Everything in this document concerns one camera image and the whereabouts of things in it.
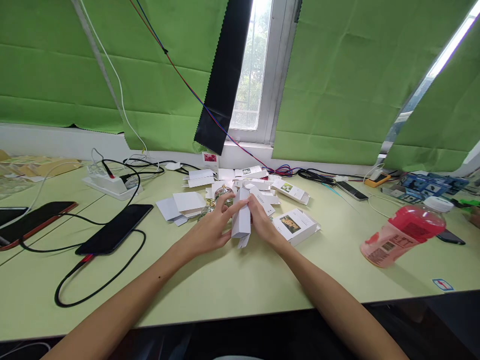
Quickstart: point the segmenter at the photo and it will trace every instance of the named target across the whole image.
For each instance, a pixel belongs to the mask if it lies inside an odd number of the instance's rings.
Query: person's left hand
[[[216,201],[215,209],[205,215],[180,240],[178,245],[194,258],[223,247],[232,237],[232,231],[222,233],[232,216],[248,204],[248,200],[240,200],[227,207],[225,201],[234,198],[235,194],[224,194]]]

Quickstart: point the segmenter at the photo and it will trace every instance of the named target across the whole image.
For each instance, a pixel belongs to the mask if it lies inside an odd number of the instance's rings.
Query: light green desk surface
[[[145,191],[133,201],[155,204],[182,192],[183,175],[167,171],[145,183]],[[293,208],[307,211],[322,230],[296,248],[314,264],[333,276],[362,303],[442,294],[432,279],[442,278],[456,291],[480,289],[480,229],[468,223],[458,209],[448,215],[448,227],[467,242],[465,246],[436,238],[418,246],[388,269],[370,264],[359,251],[360,244],[387,220],[366,202],[341,193],[344,199],[320,184],[295,177],[291,183],[310,193],[308,206],[285,196],[274,217]],[[354,186],[364,189],[364,185]],[[202,195],[205,187],[196,188]],[[395,212],[393,204],[373,200],[379,210]],[[125,205],[104,196],[82,211],[92,220],[106,222]],[[57,336],[68,333],[93,310],[133,280],[185,234],[196,219],[177,227],[167,223],[155,208],[138,229],[147,234],[146,244],[127,270],[90,300],[72,307],[54,303],[58,283],[81,259],[74,251],[36,254],[23,251],[0,268],[2,307],[0,341]],[[37,244],[39,249],[76,244],[99,229],[80,219],[54,229]],[[110,256],[96,257],[64,286],[61,298],[70,303],[89,295],[128,261],[142,240],[133,233]],[[200,256],[182,268],[158,294],[137,326],[233,318],[311,308],[283,261],[255,234],[248,246],[236,248],[237,239],[224,248]]]
[[[77,170],[69,171],[58,176],[46,180],[40,197],[34,205],[38,209],[42,205],[56,201],[74,201],[78,206],[70,211],[73,214],[78,214],[93,202],[100,199],[104,194],[84,185],[81,181],[86,176],[85,169],[79,168]],[[40,188],[40,182],[24,191],[15,193],[3,200],[0,200],[0,207],[29,207],[32,204],[37,192]],[[70,216],[64,216],[37,232],[32,237],[28,238],[25,243],[32,245],[38,240],[45,237],[48,233],[58,228],[60,225],[70,221]],[[0,251],[0,266],[8,260],[15,257],[22,252],[20,246],[13,247],[9,250]]]

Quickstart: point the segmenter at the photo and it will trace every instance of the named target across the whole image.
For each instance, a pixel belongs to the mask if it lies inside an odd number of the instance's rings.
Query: yellow device
[[[383,183],[386,183],[388,180],[390,180],[391,176],[388,175],[387,173],[382,172],[376,180],[370,180],[366,179],[365,180],[365,185],[368,185],[371,188],[376,188],[377,186],[382,185]]]

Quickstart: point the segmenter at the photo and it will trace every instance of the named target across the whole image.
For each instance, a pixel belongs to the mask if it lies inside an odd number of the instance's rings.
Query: plastic bottle
[[[436,196],[428,197],[423,204],[406,205],[362,243],[360,251],[372,264],[387,268],[411,248],[442,233],[446,226],[442,214],[453,207],[450,201]]]

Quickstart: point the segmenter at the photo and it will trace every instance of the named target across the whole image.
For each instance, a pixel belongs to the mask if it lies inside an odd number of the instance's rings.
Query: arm
[[[225,200],[234,196],[222,195],[213,212],[192,227],[152,266],[92,312],[43,359],[108,358],[181,267],[198,255],[221,248],[230,240],[232,232],[222,234],[222,231],[233,214],[248,202],[239,201],[230,208],[223,205]]]
[[[408,360],[378,321],[326,272],[308,261],[277,231],[254,196],[248,199],[253,226],[285,261],[335,334],[359,358]]]

